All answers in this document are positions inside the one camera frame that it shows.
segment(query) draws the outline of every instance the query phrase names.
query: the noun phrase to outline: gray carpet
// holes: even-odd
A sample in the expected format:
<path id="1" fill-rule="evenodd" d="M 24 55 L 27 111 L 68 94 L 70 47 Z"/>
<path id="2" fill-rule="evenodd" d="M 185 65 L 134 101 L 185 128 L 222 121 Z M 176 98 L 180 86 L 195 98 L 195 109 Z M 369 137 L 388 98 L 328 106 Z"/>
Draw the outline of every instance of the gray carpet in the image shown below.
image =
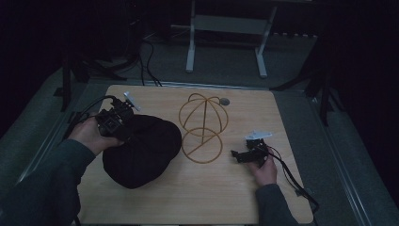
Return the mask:
<path id="1" fill-rule="evenodd" d="M 253 49 L 197 46 L 194 71 L 186 73 L 188 47 L 181 42 L 156 42 L 150 69 L 165 86 L 201 84 L 267 89 L 294 78 L 314 40 L 272 36 L 264 53 L 268 77 L 258 75 Z M 144 45 L 142 56 L 150 55 Z M 103 95 L 110 84 L 140 85 L 138 66 L 119 72 L 126 82 L 109 80 L 92 72 L 88 84 L 73 82 L 73 102 L 60 112 L 62 101 L 53 96 L 61 86 L 61 72 L 53 74 L 32 98 L 24 113 L 0 140 L 0 198 L 17 182 L 38 150 L 52 149 L 62 137 L 66 119 Z M 146 84 L 152 81 L 146 75 Z M 306 82 L 275 92 L 279 111 L 306 188 L 320 203 L 319 225 L 399 225 L 399 214 L 362 145 L 351 120 L 333 107 L 329 127 L 317 116 L 319 105 L 305 97 Z"/>

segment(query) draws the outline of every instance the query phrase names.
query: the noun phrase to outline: table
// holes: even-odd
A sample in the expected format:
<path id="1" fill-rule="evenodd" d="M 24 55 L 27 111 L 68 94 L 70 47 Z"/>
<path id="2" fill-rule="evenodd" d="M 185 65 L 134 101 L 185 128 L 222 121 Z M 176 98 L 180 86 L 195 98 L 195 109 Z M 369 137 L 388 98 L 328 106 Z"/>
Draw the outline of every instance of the table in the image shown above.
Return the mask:
<path id="1" fill-rule="evenodd" d="M 263 50 L 269 37 L 270 28 L 276 15 L 277 7 L 273 6 L 268 20 L 233 18 L 222 16 L 200 15 L 196 13 L 196 1 L 191 1 L 191 20 L 190 20 L 190 44 L 187 54 L 185 70 L 193 72 L 194 57 L 196 51 L 195 32 L 196 30 L 233 32 L 242 34 L 262 35 L 259 47 L 255 48 L 255 57 L 258 63 L 260 77 L 267 77 L 266 68 L 263 60 Z"/>
<path id="2" fill-rule="evenodd" d="M 166 171 L 137 189 L 115 183 L 103 169 L 99 155 L 87 168 L 78 190 L 82 223 L 102 224 L 256 224 L 257 204 L 254 178 L 245 165 L 238 164 L 231 150 L 246 152 L 244 136 L 253 130 L 271 132 L 265 142 L 276 148 L 294 177 L 302 185 L 291 146 L 281 121 L 273 93 L 249 89 L 201 89 L 135 87 L 114 85 L 107 95 L 123 100 L 129 91 L 141 106 L 139 114 L 179 123 L 179 110 L 192 93 L 228 98 L 226 130 L 220 134 L 222 154 L 213 162 L 198 164 L 180 152 Z M 104 102 L 102 108 L 110 107 Z M 312 222 L 309 202 L 297 197 L 277 162 L 278 184 L 294 218 Z"/>

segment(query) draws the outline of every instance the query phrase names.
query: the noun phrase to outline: camera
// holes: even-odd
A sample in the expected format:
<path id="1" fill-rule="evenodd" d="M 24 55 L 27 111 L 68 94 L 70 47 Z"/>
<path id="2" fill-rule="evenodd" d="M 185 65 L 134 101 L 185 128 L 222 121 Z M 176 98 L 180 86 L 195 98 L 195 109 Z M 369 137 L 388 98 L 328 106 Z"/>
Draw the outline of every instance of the camera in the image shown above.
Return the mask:
<path id="1" fill-rule="evenodd" d="M 257 162 L 258 166 L 261 167 L 264 164 L 264 158 L 269 154 L 267 145 L 262 138 L 247 139 L 246 143 L 248 152 L 238 153 L 231 150 L 231 155 L 237 159 L 238 163 Z"/>

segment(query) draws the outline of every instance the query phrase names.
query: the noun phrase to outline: wooden tabletop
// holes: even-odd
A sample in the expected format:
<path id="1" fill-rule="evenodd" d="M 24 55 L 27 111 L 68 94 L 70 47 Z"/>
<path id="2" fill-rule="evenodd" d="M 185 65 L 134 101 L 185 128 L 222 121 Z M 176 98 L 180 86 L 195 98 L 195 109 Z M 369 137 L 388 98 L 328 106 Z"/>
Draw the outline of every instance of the wooden tabletop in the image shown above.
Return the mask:
<path id="1" fill-rule="evenodd" d="M 286 135 L 273 93 L 265 90 L 246 89 L 199 89 L 171 87 L 111 86 L 107 95 L 124 100 L 129 91 L 141 111 L 136 114 L 151 115 L 172 121 L 181 128 L 181 118 L 192 106 L 184 105 L 193 93 L 207 98 L 227 98 L 224 106 L 228 116 L 220 111 L 219 118 L 227 123 L 226 129 L 197 151 L 193 158 L 209 158 L 222 149 L 214 161 L 196 163 L 182 151 L 170 162 L 166 171 L 154 181 L 137 189 L 127 189 L 115 183 L 104 171 L 99 155 L 88 166 L 79 185 L 82 223 L 102 224 L 256 224 L 257 204 L 254 192 L 257 188 L 253 176 L 244 164 L 238 164 L 231 150 L 246 152 L 244 137 L 252 131 L 271 132 L 264 141 L 279 151 L 283 161 L 302 185 L 294 156 Z M 108 109 L 104 101 L 102 109 Z M 203 120 L 198 113 L 195 116 Z M 205 127 L 217 130 L 219 122 L 211 105 L 207 107 Z M 200 138 L 187 135 L 184 147 L 190 149 L 201 143 Z M 312 222 L 309 202 L 297 197 L 288 184 L 282 167 L 278 167 L 278 185 L 294 218 L 300 223 Z"/>

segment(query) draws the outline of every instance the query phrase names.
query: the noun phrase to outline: white clip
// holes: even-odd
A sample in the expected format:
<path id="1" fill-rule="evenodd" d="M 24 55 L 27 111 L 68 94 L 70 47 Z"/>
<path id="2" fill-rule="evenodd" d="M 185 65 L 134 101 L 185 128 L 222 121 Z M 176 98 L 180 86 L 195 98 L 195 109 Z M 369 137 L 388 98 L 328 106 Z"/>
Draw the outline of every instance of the white clip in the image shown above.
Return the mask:
<path id="1" fill-rule="evenodd" d="M 252 133 L 246 136 L 246 139 L 260 139 L 265 137 L 271 137 L 272 133 L 270 132 L 263 132 L 263 131 L 252 131 Z"/>
<path id="2" fill-rule="evenodd" d="M 125 91 L 125 92 L 123 93 L 123 95 L 125 96 L 126 100 L 127 100 L 128 102 L 130 102 L 130 104 L 132 104 L 132 106 L 135 107 L 135 109 L 136 109 L 137 111 L 140 111 L 140 110 L 141 110 L 141 107 L 135 103 L 135 101 L 133 100 L 133 97 L 129 96 L 129 91 Z"/>

